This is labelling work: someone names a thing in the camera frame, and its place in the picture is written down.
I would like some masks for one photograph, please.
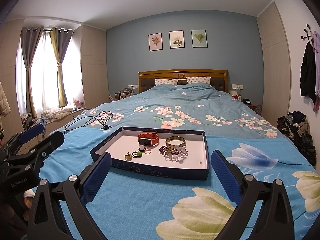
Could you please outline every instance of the tray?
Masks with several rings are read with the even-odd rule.
[[[141,158],[127,161],[124,155],[138,150],[138,135],[145,132],[157,133],[159,144],[150,148],[151,154],[143,154]],[[165,140],[174,135],[185,138],[187,143],[188,156],[182,162],[170,162],[159,153]],[[93,148],[90,154],[96,161],[105,151],[112,157],[112,167],[121,170],[191,180],[206,180],[209,174],[208,147],[204,131],[121,127]]]

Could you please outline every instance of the pillow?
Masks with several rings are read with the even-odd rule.
[[[187,77],[188,84],[206,83],[210,85],[211,77]]]
[[[161,79],[161,78],[156,78],[156,86],[157,85],[162,85],[162,84],[169,84],[169,85],[176,85],[178,84],[179,79]]]

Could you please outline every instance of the gray curtain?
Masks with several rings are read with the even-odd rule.
[[[62,76],[62,62],[72,37],[72,30],[65,31],[64,29],[58,30],[57,27],[53,28],[50,32],[51,44],[57,60],[57,80],[58,80],[58,95],[59,107],[64,107],[68,104],[66,92],[63,85]]]
[[[26,93],[27,93],[27,112],[32,114],[32,117],[37,116],[35,106],[33,104],[32,91],[31,91],[31,67],[33,58],[35,56],[36,48],[40,41],[43,27],[38,28],[22,28],[20,38],[21,38],[21,49],[24,65],[27,70],[26,74]]]

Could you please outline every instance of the blue bedspread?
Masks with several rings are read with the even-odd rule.
[[[79,174],[92,163],[89,151],[110,133],[112,131],[79,128],[66,134],[64,144],[45,160],[40,177],[57,182]],[[275,178],[283,180],[292,207],[295,239],[302,239],[319,214],[319,203],[314,198],[319,195],[319,188],[310,187],[310,182],[316,185],[320,177],[295,147],[283,138],[241,139],[213,135],[206,138],[209,155],[219,149],[232,161],[230,158],[242,146],[241,149],[248,152],[241,152],[242,160],[233,160],[244,174],[253,174],[266,182]],[[222,203],[224,208],[217,208],[217,203]],[[87,209],[109,240],[187,240],[214,239],[215,232],[221,230],[234,206],[229,203],[211,167],[206,181],[158,178],[111,168]],[[73,236],[81,239],[64,202],[62,207]],[[242,239],[249,236],[259,209],[260,204]]]
[[[200,83],[160,85],[86,110],[73,122],[86,118],[68,129],[83,126],[101,111],[114,114],[107,123],[112,128],[100,130],[102,126],[94,121],[66,133],[63,146],[45,161],[41,178],[57,182],[79,174],[92,162],[89,151],[121,126],[204,130],[209,155],[219,149],[244,174],[265,182],[283,180],[296,239],[302,239],[320,213],[320,176],[275,127],[227,93]],[[212,168],[207,181],[155,178],[112,168],[94,201],[87,204],[109,240],[211,240],[234,206]],[[249,236],[259,209],[242,239]],[[71,232],[80,239],[65,204],[63,210]]]
[[[84,111],[70,123],[68,130],[86,122],[91,122],[87,127],[101,129],[98,121],[90,121],[101,111],[114,114],[107,122],[111,130],[129,126],[203,130],[206,135],[234,138],[285,138],[245,104],[203,83],[160,85],[130,98],[102,104]]]

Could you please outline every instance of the blue gripper pad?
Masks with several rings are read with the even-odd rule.
[[[215,150],[212,153],[211,166],[217,174],[229,199],[239,206],[242,201],[241,185],[228,167],[228,161],[219,150]]]
[[[20,143],[24,144],[43,132],[43,125],[38,123],[20,135]]]
[[[100,189],[104,179],[110,171],[112,158],[110,153],[104,152],[87,172],[82,183],[80,200],[83,205],[91,202]]]

